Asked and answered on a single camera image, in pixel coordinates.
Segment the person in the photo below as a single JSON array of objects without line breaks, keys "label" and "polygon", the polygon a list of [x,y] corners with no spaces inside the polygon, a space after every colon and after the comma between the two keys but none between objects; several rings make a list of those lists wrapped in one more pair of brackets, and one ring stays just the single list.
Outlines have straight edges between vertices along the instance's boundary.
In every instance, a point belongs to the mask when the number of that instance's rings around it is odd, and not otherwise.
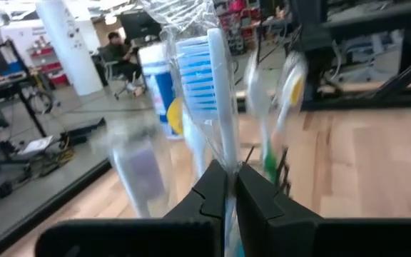
[{"label": "person", "polygon": [[132,81],[133,74],[136,74],[134,84],[144,84],[137,46],[134,47],[131,41],[123,40],[118,32],[112,31],[108,34],[108,43],[103,47],[107,60],[118,62],[115,65],[117,72],[124,74],[129,81]]}]

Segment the blue toothbrush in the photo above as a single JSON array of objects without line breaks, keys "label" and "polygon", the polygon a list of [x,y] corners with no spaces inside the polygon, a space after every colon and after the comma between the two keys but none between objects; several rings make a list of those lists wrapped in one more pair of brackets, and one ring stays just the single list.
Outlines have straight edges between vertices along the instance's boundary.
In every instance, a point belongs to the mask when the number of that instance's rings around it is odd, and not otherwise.
[{"label": "blue toothbrush", "polygon": [[189,120],[226,172],[225,257],[245,257],[235,210],[238,111],[228,40],[213,0],[139,0],[162,26],[174,84]]}]

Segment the grey office chair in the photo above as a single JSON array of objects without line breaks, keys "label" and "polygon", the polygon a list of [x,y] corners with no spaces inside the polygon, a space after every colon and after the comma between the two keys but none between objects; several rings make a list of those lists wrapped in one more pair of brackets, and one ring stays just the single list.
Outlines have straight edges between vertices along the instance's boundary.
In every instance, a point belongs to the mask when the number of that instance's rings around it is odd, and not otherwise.
[{"label": "grey office chair", "polygon": [[115,70],[115,65],[118,63],[117,61],[108,61],[107,58],[104,56],[104,47],[98,48],[98,54],[101,57],[101,63],[103,65],[105,71],[105,77],[107,82],[115,81],[121,82],[123,86],[119,91],[116,91],[113,96],[116,100],[120,99],[120,95],[123,92],[126,92],[131,97],[137,97],[141,94],[145,94],[147,88],[144,84],[134,84],[136,81],[136,74],[133,74],[133,80],[129,81],[124,74],[121,74]]}]

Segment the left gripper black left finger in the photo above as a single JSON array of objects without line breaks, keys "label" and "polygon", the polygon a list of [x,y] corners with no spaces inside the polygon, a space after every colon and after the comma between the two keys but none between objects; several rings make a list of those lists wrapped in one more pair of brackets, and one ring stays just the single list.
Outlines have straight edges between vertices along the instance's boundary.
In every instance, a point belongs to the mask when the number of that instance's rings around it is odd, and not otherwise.
[{"label": "left gripper black left finger", "polygon": [[36,257],[223,257],[227,173],[217,160],[163,218],[62,221],[36,242]]}]

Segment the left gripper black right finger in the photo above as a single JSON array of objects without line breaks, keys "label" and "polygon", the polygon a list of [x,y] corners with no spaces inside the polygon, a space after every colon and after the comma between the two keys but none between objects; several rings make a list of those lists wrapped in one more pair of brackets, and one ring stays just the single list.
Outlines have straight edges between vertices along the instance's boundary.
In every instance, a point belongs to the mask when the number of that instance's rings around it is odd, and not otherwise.
[{"label": "left gripper black right finger", "polygon": [[411,218],[323,218],[246,163],[235,192],[245,257],[411,257]]}]

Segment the yellow toothbrush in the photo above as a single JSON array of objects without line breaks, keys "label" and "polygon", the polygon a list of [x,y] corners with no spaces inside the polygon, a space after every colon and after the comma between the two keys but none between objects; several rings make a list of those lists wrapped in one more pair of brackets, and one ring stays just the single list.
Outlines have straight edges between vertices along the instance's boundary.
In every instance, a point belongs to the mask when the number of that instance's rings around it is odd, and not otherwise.
[{"label": "yellow toothbrush", "polygon": [[288,112],[302,99],[307,74],[308,64],[305,57],[297,51],[291,51],[285,58],[279,91],[276,94],[280,110],[271,135],[273,150],[277,151],[283,145],[283,134]]}]

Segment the white round pillar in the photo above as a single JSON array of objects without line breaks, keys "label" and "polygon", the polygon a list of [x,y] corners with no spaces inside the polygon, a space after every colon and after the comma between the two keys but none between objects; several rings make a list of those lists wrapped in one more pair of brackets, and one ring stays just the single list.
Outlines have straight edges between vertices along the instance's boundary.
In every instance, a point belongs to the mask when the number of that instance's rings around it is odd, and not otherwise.
[{"label": "white round pillar", "polygon": [[79,96],[103,88],[88,47],[76,20],[63,0],[41,0],[36,13],[44,25],[68,81]]}]

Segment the Lysol wipes canister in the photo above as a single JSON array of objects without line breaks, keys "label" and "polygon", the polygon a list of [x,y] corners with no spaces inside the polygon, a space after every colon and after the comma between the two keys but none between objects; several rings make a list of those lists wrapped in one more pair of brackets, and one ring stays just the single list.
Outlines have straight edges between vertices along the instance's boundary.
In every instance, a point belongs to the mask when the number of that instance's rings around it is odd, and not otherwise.
[{"label": "Lysol wipes canister", "polygon": [[168,109],[174,102],[176,93],[166,56],[166,45],[157,43],[145,46],[138,51],[138,57],[145,84],[150,91],[155,112],[166,137],[169,139],[182,138],[182,135],[177,133],[168,122]]}]

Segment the black floor case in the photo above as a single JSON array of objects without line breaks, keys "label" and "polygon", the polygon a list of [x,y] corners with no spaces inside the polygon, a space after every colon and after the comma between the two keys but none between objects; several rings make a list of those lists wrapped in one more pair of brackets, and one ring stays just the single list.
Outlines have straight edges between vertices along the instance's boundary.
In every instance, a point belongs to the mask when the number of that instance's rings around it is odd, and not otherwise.
[{"label": "black floor case", "polygon": [[60,133],[60,139],[68,146],[83,144],[87,142],[92,132],[105,125],[106,120],[104,117],[73,124]]}]

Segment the black monitor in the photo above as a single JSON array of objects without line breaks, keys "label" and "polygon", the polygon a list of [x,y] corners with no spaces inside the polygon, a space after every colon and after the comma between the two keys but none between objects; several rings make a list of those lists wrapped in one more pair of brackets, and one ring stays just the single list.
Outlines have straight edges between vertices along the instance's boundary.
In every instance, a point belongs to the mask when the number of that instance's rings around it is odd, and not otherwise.
[{"label": "black monitor", "polygon": [[119,19],[127,39],[159,36],[161,32],[161,25],[144,11],[121,14]]}]

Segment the purple toothbrush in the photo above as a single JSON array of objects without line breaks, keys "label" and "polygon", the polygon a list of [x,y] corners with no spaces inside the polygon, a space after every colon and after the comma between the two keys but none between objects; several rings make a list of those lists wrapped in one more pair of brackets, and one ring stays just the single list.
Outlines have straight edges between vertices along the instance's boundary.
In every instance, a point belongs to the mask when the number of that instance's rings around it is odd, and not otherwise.
[{"label": "purple toothbrush", "polygon": [[157,122],[117,120],[108,126],[108,154],[140,218],[166,215],[177,203],[168,139]]}]

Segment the white paper sheet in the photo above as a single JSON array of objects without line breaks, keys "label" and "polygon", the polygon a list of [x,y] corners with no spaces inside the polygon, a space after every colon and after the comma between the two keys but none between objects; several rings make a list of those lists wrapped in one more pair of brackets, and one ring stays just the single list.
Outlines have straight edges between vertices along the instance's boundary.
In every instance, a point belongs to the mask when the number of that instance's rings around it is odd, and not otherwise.
[{"label": "white paper sheet", "polygon": [[34,141],[29,142],[24,149],[22,149],[19,154],[24,155],[28,153],[37,153],[44,151],[54,140],[53,136],[47,136]]}]

